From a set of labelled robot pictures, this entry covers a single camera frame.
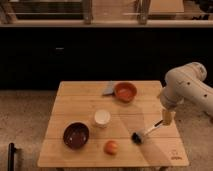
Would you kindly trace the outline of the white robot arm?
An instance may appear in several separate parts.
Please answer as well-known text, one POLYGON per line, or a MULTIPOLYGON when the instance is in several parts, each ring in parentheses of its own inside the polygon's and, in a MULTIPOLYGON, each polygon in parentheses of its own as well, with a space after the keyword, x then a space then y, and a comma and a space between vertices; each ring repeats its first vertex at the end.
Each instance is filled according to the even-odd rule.
POLYGON ((204 83, 206 77, 207 70, 199 62, 175 67, 165 74, 166 86, 159 94, 159 100, 163 106, 163 125, 171 124, 174 109, 184 99, 198 105, 213 117, 213 87, 204 83))

